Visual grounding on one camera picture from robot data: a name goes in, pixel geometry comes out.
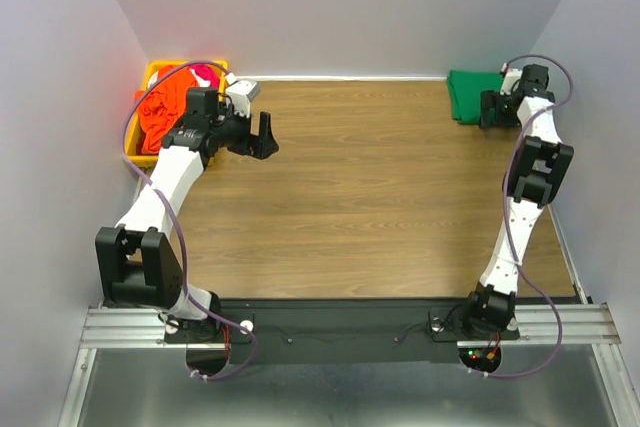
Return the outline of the green t shirt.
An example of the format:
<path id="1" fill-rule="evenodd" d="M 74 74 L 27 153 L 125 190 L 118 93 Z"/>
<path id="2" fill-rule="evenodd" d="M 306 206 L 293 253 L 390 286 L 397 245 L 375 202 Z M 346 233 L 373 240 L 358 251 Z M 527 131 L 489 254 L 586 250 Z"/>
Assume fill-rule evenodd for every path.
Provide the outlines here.
<path id="1" fill-rule="evenodd" d="M 503 79 L 495 72 L 450 70 L 446 79 L 452 119 L 461 125 L 477 125 L 481 114 L 481 94 L 499 90 Z"/>

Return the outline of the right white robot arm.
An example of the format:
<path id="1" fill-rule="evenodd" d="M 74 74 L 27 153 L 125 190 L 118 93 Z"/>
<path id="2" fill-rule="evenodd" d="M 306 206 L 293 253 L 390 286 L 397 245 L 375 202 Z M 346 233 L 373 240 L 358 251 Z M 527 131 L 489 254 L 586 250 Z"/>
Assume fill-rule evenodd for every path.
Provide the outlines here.
<path id="1" fill-rule="evenodd" d="M 558 103 L 548 90 L 549 70 L 539 64 L 501 68 L 502 85 L 481 94 L 479 125 L 520 129 L 502 185 L 503 220 L 487 267 L 460 313 L 472 337 L 514 327 L 520 269 L 534 227 L 560 189 L 574 148 L 557 133 Z"/>

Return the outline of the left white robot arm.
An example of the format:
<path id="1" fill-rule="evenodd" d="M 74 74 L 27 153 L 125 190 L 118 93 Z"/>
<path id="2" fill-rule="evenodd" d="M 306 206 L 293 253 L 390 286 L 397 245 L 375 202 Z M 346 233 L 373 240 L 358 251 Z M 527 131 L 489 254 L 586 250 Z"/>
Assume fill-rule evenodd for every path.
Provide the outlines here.
<path id="1" fill-rule="evenodd" d="M 221 333 L 218 296 L 188 283 L 186 251 L 173 250 L 170 237 L 182 233 L 180 208 L 219 150 L 259 160 L 278 151 L 269 113 L 261 113 L 258 132 L 251 131 L 251 103 L 259 92 L 254 80 L 235 81 L 223 93 L 188 89 L 186 111 L 163 138 L 153 172 L 141 176 L 139 196 L 115 226 L 96 235 L 106 300 L 155 308 L 167 324 L 188 326 L 202 341 Z"/>

